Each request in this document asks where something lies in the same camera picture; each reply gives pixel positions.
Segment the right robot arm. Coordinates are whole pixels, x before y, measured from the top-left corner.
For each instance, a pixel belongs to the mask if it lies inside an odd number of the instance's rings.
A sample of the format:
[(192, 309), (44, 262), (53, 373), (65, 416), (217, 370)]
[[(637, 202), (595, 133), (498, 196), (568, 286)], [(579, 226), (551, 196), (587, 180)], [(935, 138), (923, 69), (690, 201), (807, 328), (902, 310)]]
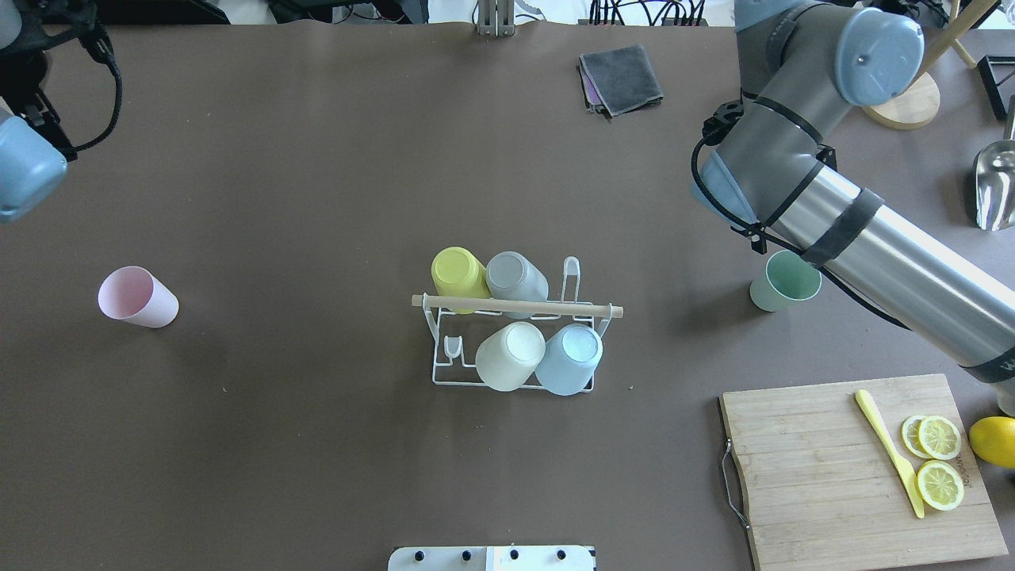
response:
[(1013, 413), (1013, 291), (819, 159), (852, 108), (901, 94), (923, 61), (916, 21), (818, 1), (737, 1), (740, 112), (704, 130), (693, 194), (764, 251), (765, 230), (997, 394)]

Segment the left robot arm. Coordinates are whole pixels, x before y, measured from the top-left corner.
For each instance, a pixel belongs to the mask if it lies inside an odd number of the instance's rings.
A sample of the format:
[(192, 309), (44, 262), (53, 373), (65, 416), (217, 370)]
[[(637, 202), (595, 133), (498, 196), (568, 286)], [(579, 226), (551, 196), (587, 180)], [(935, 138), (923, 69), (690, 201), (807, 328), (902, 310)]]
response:
[[(43, 88), (47, 51), (75, 39), (108, 68), (115, 84), (111, 120), (85, 144), (69, 141)], [(113, 132), (122, 111), (123, 80), (94, 1), (4, 1), (1, 71), (1, 220), (12, 224), (64, 181), (79, 152)]]

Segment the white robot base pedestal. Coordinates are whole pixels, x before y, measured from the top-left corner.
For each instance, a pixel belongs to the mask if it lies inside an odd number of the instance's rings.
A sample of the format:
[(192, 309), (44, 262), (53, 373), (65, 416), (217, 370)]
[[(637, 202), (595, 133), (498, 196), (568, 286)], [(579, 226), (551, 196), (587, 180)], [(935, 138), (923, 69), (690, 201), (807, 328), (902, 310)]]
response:
[(596, 570), (593, 546), (404, 546), (388, 570)]

